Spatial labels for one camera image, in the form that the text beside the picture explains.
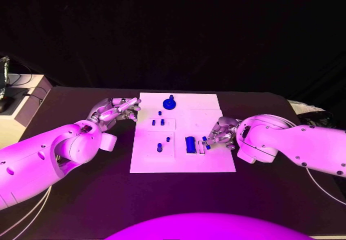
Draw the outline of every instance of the white cable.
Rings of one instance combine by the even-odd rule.
[[[323,187],[320,186],[320,184],[316,182],[316,179],[314,179],[313,176],[311,176],[311,173],[310,173],[310,171],[309,171],[309,168],[307,168],[306,170],[307,170],[309,176],[310,176],[314,184],[316,184],[317,187],[320,188],[320,190],[322,190],[340,204],[346,205],[346,203],[345,203],[343,201],[340,201],[337,198],[335,198],[335,197],[330,195],[330,193],[323,189]]]
[[[33,209],[30,210],[30,212],[23,216],[23,218],[12,225],[12,227],[4,231],[1,232],[0,234],[0,237],[20,224],[20,222],[27,218],[27,216],[32,214],[32,212],[35,211],[35,209],[38,208],[38,206],[40,205],[42,201],[45,200],[45,197],[49,195],[49,192],[50,192],[50,189],[52,189],[52,186],[48,188],[46,192],[45,192],[45,195],[42,197],[42,199],[39,200],[36,206],[33,207]]]
[[[46,190],[48,195],[46,195],[45,202],[43,202],[43,204],[42,204],[42,207],[40,207],[40,209],[39,209],[39,211],[38,211],[38,214],[36,214],[35,218],[32,219],[30,223],[29,223],[27,226],[25,227],[23,231],[22,231],[22,232],[17,234],[17,236],[13,238],[13,240],[16,240],[16,239],[19,238],[19,236],[22,235],[22,233],[26,231],[26,229],[27,229],[29,226],[32,225],[36,217],[39,216],[39,214],[40,214],[40,212],[42,212],[42,209],[43,209],[43,207],[45,207],[46,201],[48,201],[48,199],[49,199],[50,189],[52,189],[52,186],[50,186],[49,189]]]

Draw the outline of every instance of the blue round object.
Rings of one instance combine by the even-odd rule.
[[[176,107],[177,103],[174,101],[174,98],[173,98],[173,95],[169,96],[169,99],[166,99],[163,101],[163,107],[167,109],[167,110],[172,110],[174,107]]]

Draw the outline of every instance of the white shelf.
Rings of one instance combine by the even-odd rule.
[[[9,83],[13,84],[17,78],[17,74],[9,74]],[[46,92],[49,92],[52,89],[52,85],[45,75],[40,74],[22,74],[22,77],[14,84],[23,85],[12,86],[12,88],[27,88],[27,94],[35,95],[40,99],[45,99],[48,95],[43,89]],[[40,101],[35,96],[23,97],[23,100],[12,115],[0,115],[0,149],[17,143],[20,140],[23,132],[40,107]]]

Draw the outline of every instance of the robotic arm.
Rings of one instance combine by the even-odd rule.
[[[91,161],[98,149],[112,151],[117,137],[105,131],[118,120],[137,121],[140,102],[137,98],[107,98],[94,106],[87,120],[0,149],[0,210],[48,189]]]
[[[244,121],[221,117],[205,146],[222,143],[235,149],[238,157],[248,163],[257,160],[271,163],[278,151],[298,165],[309,169],[346,177],[346,131],[317,126],[296,126],[287,119],[262,114]]]

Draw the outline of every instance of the robotic hand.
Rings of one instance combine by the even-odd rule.
[[[0,149],[0,210],[36,196],[97,155],[114,150],[117,137],[105,131],[133,119],[141,108],[133,98],[107,98],[87,120],[68,124]]]
[[[296,126],[287,119],[262,114],[245,120],[221,117],[205,146],[222,143],[248,163],[271,163],[278,151],[309,169],[346,177],[346,131],[317,126]]]

